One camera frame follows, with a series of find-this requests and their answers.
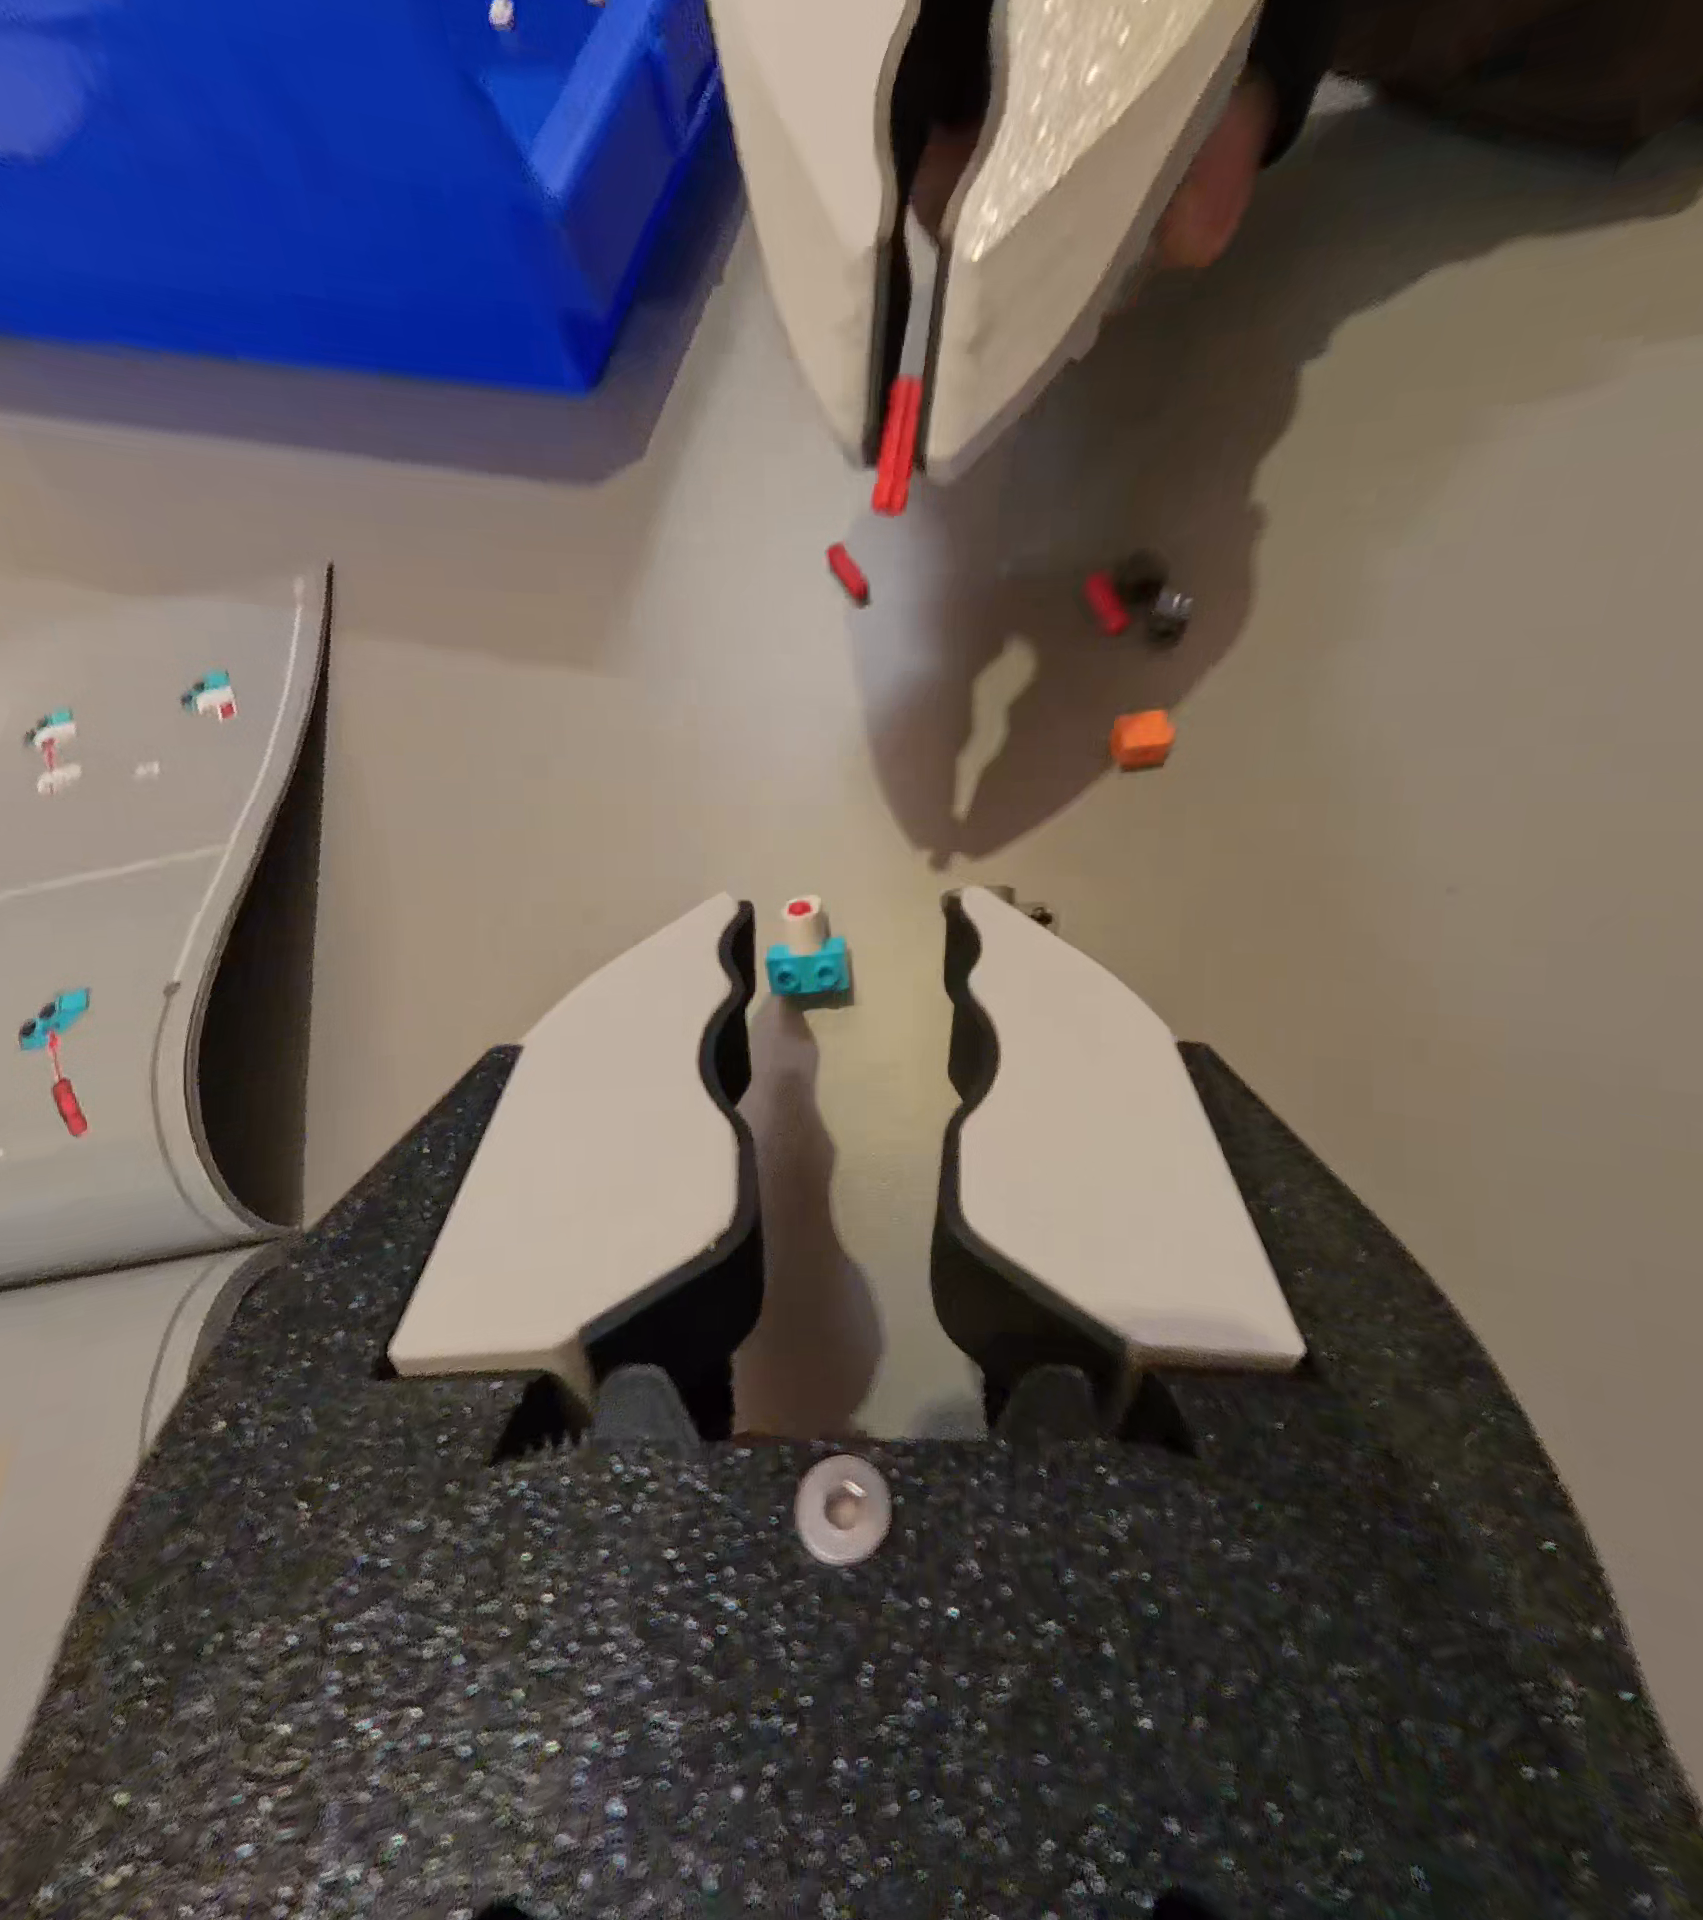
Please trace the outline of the person's right forearm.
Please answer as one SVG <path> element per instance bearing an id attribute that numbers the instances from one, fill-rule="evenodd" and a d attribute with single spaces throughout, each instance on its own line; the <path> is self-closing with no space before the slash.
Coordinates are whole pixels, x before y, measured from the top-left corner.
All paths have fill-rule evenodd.
<path id="1" fill-rule="evenodd" d="M 1270 1 L 1248 70 L 1274 101 L 1270 159 L 1326 75 L 1476 131 L 1623 153 L 1703 121 L 1703 1 Z"/>

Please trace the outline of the grey instruction booklet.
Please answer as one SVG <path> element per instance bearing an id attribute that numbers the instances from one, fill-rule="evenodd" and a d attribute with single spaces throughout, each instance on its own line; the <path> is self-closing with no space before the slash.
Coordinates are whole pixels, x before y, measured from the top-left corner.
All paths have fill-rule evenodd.
<path id="1" fill-rule="evenodd" d="M 304 1207 L 336 567 L 0 622 L 0 1779 Z"/>

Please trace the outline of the grey desk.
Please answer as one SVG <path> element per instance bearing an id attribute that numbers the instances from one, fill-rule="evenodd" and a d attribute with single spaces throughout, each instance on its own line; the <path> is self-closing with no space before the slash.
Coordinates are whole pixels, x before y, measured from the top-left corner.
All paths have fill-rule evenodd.
<path id="1" fill-rule="evenodd" d="M 856 999 L 754 1040 L 766 1426 L 956 1413 L 938 902 L 1052 904 L 1470 1319 L 1703 1800 L 1703 148 L 1328 92 L 1262 188 L 900 519 L 728 206 L 584 399 L 0 341 L 0 622 L 336 565 L 310 1216 L 686 906 L 824 897 Z M 1084 604 L 1132 551 L 1176 645 Z"/>

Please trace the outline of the blue plastic bin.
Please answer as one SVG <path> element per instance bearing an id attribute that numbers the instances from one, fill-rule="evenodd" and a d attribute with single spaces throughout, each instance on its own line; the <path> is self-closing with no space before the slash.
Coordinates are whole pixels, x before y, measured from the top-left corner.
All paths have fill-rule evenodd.
<path id="1" fill-rule="evenodd" d="M 586 394 L 722 121 L 696 1 L 0 1 L 0 337 Z"/>

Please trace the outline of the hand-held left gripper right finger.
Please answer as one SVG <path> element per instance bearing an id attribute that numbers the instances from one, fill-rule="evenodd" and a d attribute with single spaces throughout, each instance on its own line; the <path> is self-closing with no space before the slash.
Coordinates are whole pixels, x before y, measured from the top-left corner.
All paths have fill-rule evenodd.
<path id="1" fill-rule="evenodd" d="M 960 886 L 944 916 L 944 1331 L 986 1378 L 1298 1369 L 1304 1335 L 1168 1021 L 998 890 Z"/>

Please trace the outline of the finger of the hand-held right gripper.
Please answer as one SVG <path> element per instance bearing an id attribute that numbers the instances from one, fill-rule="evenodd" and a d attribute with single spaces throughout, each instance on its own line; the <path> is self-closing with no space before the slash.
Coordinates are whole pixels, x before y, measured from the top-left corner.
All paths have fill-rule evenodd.
<path id="1" fill-rule="evenodd" d="M 892 106 L 916 1 L 712 1 L 768 286 L 840 448 L 878 459 L 912 275 Z"/>
<path id="2" fill-rule="evenodd" d="M 972 467 L 1096 341 L 1244 72 L 1254 1 L 1000 1 L 930 281 L 922 467 Z"/>

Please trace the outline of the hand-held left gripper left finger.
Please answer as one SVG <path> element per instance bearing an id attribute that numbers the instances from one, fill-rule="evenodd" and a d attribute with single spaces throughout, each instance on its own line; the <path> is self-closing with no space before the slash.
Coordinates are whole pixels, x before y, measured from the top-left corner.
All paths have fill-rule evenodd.
<path id="1" fill-rule="evenodd" d="M 386 1359 L 408 1379 L 730 1379 L 766 1299 L 742 1115 L 756 916 L 716 893 L 524 1035 Z"/>

